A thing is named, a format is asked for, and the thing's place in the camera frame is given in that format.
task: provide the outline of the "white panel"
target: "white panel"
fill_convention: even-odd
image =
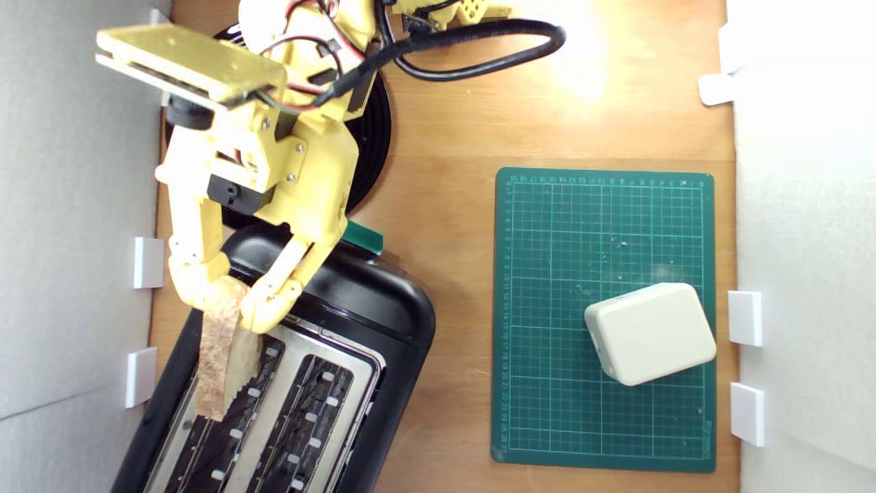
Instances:
[[[764,345],[763,310],[757,291],[729,291],[727,312],[730,315],[730,342],[747,346]]]
[[[165,241],[159,238],[134,239],[134,289],[164,286]]]
[[[159,123],[155,92],[98,66],[94,39],[169,2],[0,4],[0,491],[106,491],[141,414],[125,355],[146,346],[152,293],[131,289],[131,239],[154,232]]]
[[[768,344],[740,348],[769,396],[742,490],[874,491],[876,4],[728,4],[778,43],[734,75],[738,285],[769,296]]]
[[[147,347],[128,354],[128,378],[124,389],[124,407],[132,408],[145,402],[155,390],[158,350]]]
[[[730,384],[730,432],[764,446],[764,393],[739,382]]]
[[[109,491],[142,408],[122,409],[117,385],[0,419],[0,491]]]

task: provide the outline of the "cutting mat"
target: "cutting mat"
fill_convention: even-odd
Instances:
[[[607,376],[590,304],[687,282],[715,330],[710,175],[503,168],[496,178],[492,456],[715,469],[715,362],[637,387]]]

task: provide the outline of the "black cable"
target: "black cable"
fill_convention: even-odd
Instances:
[[[444,2],[441,2],[440,4],[426,5],[426,6],[420,7],[419,9],[414,10],[413,15],[415,17],[425,19],[425,18],[428,18],[428,15],[431,14],[432,12],[439,11],[441,9],[446,9],[450,5],[453,5],[459,1],[460,0],[444,0]]]
[[[343,96],[370,78],[374,75],[374,72],[390,61],[395,60],[396,63],[399,63],[399,60],[405,54],[435,49],[442,46],[456,45],[458,43],[464,43],[476,39],[505,36],[508,34],[533,34],[545,36],[550,38],[550,40],[547,43],[543,43],[534,48],[529,48],[515,54],[497,58],[496,60],[472,65],[466,68],[459,68],[457,70],[426,71],[413,66],[412,68],[414,71],[422,75],[420,78],[424,80],[435,82],[458,81],[469,77],[490,74],[492,72],[504,70],[505,68],[515,67],[521,63],[539,59],[560,49],[566,41],[566,32],[563,31],[561,27],[547,22],[525,19],[509,19],[484,22],[476,25],[466,25],[452,31],[431,32],[429,34],[414,36],[401,41],[394,41],[377,53],[366,58],[358,67],[352,69],[350,72],[335,81],[331,87],[314,99],[313,106],[322,106],[330,99]],[[385,39],[392,39],[391,32],[388,35],[381,32],[381,35],[383,35]]]
[[[384,7],[384,0],[374,0],[374,9],[375,17],[378,20],[378,27],[380,28],[380,36],[384,39],[386,44],[396,43],[395,36],[392,34],[392,28],[389,23],[389,12]],[[550,41],[535,48],[510,54],[497,58],[496,60],[455,70],[426,70],[419,68],[406,60],[405,57],[402,56],[404,54],[399,55],[396,58],[396,65],[398,65],[406,74],[424,81],[451,82],[491,74],[493,72],[498,72],[499,70],[515,67],[521,63],[537,60],[555,52],[566,43],[566,32],[560,26],[524,19],[508,19],[504,21],[466,25],[465,27],[454,29],[452,31],[431,32],[414,38],[417,40],[424,40],[430,37],[438,37],[442,34],[450,34],[452,37],[456,38],[455,42],[449,44],[464,43],[475,39],[492,38],[495,36],[505,36],[507,34],[537,34],[550,38]]]

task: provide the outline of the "robotic arm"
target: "robotic arm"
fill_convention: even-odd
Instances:
[[[98,33],[98,61],[173,94],[177,124],[156,177],[170,192],[173,283],[205,309],[208,290],[229,282],[221,205],[293,237],[248,289],[240,326],[274,327],[343,235],[357,145],[343,122],[361,116],[375,72],[396,61],[407,73],[448,81],[490,73],[552,53],[562,29],[536,21],[478,25],[510,9],[491,0],[399,0],[409,39],[396,41],[385,0],[243,0],[249,50],[175,25]],[[462,28],[445,32],[456,19]],[[452,72],[414,67],[405,54],[490,36],[526,33],[542,46]]]

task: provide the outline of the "wooden table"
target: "wooden table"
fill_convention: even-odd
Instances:
[[[723,0],[519,0],[517,16],[563,25],[568,44],[544,61],[465,82],[429,84],[385,70],[392,150],[353,218],[432,299],[438,327],[377,486],[379,492],[739,491],[729,383],[726,295],[736,282],[730,107],[704,108],[696,78],[718,70]],[[175,19],[216,32],[236,0],[177,0]],[[518,39],[454,47],[449,68],[509,51]],[[493,199],[503,166],[684,170],[715,176],[718,300],[717,470],[711,475],[497,464],[490,459]],[[158,234],[169,235],[160,202]],[[156,293],[151,343],[160,364],[187,308]]]

